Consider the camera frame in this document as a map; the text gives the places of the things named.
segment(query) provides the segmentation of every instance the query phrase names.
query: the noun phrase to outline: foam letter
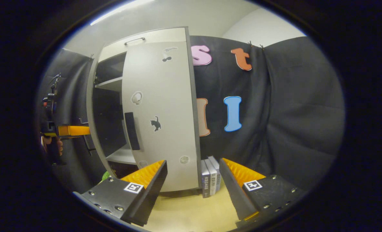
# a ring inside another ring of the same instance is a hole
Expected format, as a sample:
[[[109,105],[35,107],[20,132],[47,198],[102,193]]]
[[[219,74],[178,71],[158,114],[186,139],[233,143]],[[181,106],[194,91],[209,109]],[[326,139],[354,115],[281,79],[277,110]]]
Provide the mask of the foam letter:
[[[226,97],[224,98],[224,103],[227,105],[227,126],[224,131],[231,132],[236,131],[241,128],[240,123],[240,102],[241,97]]]
[[[203,46],[192,46],[191,47],[191,54],[192,54],[192,62],[193,65],[207,65],[211,63],[213,60],[210,54],[207,54],[210,49],[203,45]]]
[[[246,71],[251,70],[252,68],[251,64],[248,64],[246,61],[246,58],[250,57],[248,53],[245,53],[242,48],[232,49],[231,53],[236,55],[237,65],[238,67],[240,67],[240,69],[246,70]]]
[[[211,131],[207,128],[206,119],[206,105],[208,100],[205,98],[197,98],[197,112],[198,112],[198,130],[200,131],[200,137],[207,136]]]

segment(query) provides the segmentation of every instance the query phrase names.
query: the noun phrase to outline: cabinet door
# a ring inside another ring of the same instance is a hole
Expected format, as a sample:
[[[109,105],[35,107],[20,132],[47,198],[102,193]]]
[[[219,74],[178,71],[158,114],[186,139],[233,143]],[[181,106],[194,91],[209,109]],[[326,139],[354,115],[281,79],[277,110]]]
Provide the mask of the cabinet door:
[[[138,167],[167,161],[161,191],[199,187],[199,137],[189,57],[186,41],[127,48],[122,99],[124,112],[133,118],[125,117],[128,137]]]

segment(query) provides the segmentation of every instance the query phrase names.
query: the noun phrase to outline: black handle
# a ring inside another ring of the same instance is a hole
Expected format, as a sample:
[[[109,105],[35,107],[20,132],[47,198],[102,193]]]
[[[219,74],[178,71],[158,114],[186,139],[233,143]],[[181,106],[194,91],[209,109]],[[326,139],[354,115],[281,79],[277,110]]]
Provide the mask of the black handle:
[[[131,41],[127,41],[127,42],[125,42],[124,45],[127,45],[129,42],[136,41],[136,40],[143,40],[143,41],[144,41],[145,38],[144,38],[144,37],[141,37],[141,38],[133,39],[133,40],[131,40]]]
[[[140,150],[138,137],[136,135],[133,112],[125,113],[125,123],[126,123],[126,132],[128,133],[129,142],[131,143],[131,149],[133,151]]]
[[[58,137],[52,137],[51,144],[46,145],[48,159],[52,165],[63,166],[65,162],[61,160],[61,154],[58,148]]]

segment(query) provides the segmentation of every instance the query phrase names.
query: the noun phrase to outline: book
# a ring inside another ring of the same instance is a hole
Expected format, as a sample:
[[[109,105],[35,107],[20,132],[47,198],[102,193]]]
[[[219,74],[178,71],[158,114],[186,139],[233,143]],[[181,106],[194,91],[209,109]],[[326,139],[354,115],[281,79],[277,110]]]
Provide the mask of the book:
[[[216,169],[210,160],[205,159],[204,162],[207,165],[207,169],[210,172],[210,196],[216,193]]]
[[[219,172],[219,163],[214,157],[208,157],[208,159],[211,161],[211,163],[217,171],[216,192],[218,192],[221,184],[221,173]]]
[[[201,178],[203,179],[203,198],[210,196],[210,172],[204,160],[201,160]]]

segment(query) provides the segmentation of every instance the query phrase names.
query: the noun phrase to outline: green object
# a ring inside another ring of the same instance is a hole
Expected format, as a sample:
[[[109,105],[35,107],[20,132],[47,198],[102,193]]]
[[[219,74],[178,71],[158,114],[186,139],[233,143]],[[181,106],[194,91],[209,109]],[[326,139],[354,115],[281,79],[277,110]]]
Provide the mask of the green object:
[[[106,180],[106,179],[109,178],[110,176],[111,176],[111,175],[109,174],[109,172],[106,171],[106,172],[104,173],[104,175],[102,176],[102,181]]]

